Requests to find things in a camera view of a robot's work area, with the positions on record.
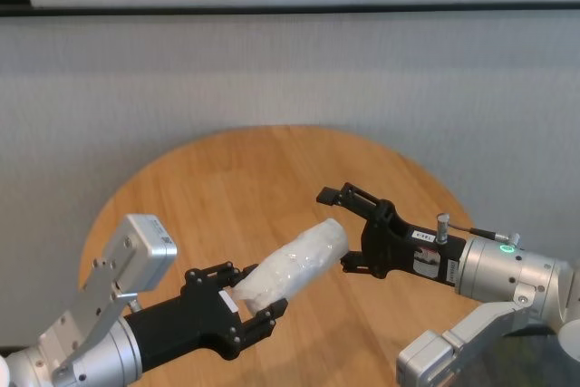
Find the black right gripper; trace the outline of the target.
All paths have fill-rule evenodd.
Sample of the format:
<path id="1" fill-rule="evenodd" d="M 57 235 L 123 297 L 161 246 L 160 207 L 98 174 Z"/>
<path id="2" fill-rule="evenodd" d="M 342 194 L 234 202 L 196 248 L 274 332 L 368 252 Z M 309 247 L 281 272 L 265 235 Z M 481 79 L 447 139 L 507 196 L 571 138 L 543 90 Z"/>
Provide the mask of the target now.
<path id="1" fill-rule="evenodd" d="M 448 271 L 450 266 L 459 267 L 459 259 L 466 245 L 464 238 L 448 236 L 447 242 L 439 245 L 435 241 L 414 237 L 414 232 L 429 237 L 435 237 L 436 232 L 406 222 L 392 202 L 378 199 L 351 183 L 345 183 L 340 189 L 323 187 L 316 201 L 326 206 L 345 208 L 367 220 L 361 238 L 362 251 L 348 251 L 340 259 L 344 273 L 385 278 L 392 270 L 401 270 L 444 285 L 455 285 L 454 277 L 448 275 Z M 422 249 L 439 256 L 434 277 L 414 268 L 415 256 Z"/>

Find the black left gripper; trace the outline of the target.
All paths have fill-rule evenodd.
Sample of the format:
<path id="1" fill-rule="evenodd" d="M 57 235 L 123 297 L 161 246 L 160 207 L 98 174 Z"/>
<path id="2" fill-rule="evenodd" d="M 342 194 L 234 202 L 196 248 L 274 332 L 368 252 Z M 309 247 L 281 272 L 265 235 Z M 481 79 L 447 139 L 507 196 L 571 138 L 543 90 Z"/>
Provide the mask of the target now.
<path id="1" fill-rule="evenodd" d="M 224 360 L 268 338 L 288 307 L 285 298 L 242 323 L 222 291 L 233 288 L 258 267 L 238 268 L 231 262 L 190 269 L 178 296 L 125 316 L 136 339 L 141 367 L 148 372 L 198 349 Z"/>

